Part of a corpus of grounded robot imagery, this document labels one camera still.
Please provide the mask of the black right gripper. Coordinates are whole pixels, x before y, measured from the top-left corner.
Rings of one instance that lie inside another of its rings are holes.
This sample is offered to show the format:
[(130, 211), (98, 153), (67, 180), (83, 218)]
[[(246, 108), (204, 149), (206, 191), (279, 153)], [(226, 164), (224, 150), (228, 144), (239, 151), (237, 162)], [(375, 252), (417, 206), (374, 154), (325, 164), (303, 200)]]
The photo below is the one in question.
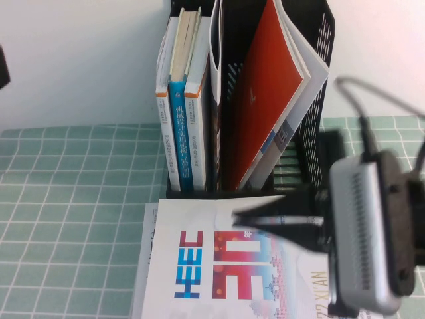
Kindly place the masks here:
[[(234, 211), (233, 226), (249, 227), (263, 234), (289, 240), (309, 251), (326, 253), (329, 275), (328, 316), (356, 318), (359, 310), (342, 299), (337, 255), (337, 240), (332, 204), (331, 166), (346, 157), (339, 130), (317, 132), (307, 156), (310, 182), (314, 189), (295, 189), (269, 203)], [(260, 217), (323, 217), (322, 225), (313, 223), (259, 224)]]

